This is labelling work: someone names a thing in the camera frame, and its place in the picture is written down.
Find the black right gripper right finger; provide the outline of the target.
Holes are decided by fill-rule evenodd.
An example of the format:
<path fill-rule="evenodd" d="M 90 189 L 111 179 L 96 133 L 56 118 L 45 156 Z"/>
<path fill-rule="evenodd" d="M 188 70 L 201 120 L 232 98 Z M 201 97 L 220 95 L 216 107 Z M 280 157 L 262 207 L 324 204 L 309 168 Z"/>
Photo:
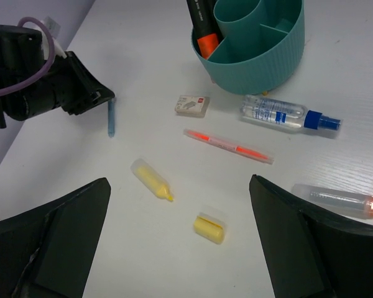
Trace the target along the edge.
<path fill-rule="evenodd" d="M 249 192 L 275 297 L 373 297 L 373 225 L 262 176 L 252 176 Z"/>

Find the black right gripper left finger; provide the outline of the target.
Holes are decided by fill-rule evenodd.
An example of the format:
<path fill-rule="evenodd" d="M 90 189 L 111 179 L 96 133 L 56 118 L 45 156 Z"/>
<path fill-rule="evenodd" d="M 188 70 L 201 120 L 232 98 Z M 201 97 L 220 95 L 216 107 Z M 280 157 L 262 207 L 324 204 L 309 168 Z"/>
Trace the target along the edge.
<path fill-rule="evenodd" d="M 99 178 L 0 221 L 0 297 L 82 297 L 111 186 Z"/>

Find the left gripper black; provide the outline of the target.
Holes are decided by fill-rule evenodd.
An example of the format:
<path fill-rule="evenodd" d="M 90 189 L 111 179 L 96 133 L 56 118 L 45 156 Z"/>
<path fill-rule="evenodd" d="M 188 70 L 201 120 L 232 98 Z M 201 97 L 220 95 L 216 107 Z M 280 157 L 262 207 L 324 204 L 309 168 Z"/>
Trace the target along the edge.
<path fill-rule="evenodd" d="M 34 117 L 59 107 L 80 115 L 115 98 L 74 52 L 65 54 L 65 58 L 56 57 L 50 71 L 23 91 L 21 116 Z"/>

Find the thin blue pen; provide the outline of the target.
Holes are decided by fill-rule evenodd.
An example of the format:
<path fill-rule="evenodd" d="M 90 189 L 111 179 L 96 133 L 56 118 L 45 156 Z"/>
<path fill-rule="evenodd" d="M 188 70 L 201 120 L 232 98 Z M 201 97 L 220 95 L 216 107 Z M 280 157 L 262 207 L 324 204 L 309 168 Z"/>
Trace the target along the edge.
<path fill-rule="evenodd" d="M 108 136 L 109 138 L 113 138 L 115 135 L 115 103 L 116 99 L 111 99 L 108 101 Z"/>

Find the black orange highlighter marker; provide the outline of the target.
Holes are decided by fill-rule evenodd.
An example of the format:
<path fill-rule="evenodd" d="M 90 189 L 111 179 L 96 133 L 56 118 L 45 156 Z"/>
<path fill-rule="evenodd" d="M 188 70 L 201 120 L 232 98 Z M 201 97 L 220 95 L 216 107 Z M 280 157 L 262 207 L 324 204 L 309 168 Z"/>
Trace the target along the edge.
<path fill-rule="evenodd" d="M 204 59 L 208 59 L 222 41 L 222 33 L 214 27 L 206 0 L 186 0 L 195 38 Z"/>

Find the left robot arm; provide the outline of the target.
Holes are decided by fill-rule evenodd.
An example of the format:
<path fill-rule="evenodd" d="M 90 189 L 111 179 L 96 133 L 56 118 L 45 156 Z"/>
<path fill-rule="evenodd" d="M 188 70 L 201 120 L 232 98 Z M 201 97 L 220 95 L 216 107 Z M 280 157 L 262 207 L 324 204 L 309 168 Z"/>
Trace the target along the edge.
<path fill-rule="evenodd" d="M 20 83 L 40 70 L 44 63 L 42 33 L 35 29 L 0 25 L 0 89 Z M 48 73 L 37 82 L 0 97 L 0 129 L 6 117 L 25 121 L 62 108 L 80 115 L 114 99 L 72 51 L 56 56 Z"/>

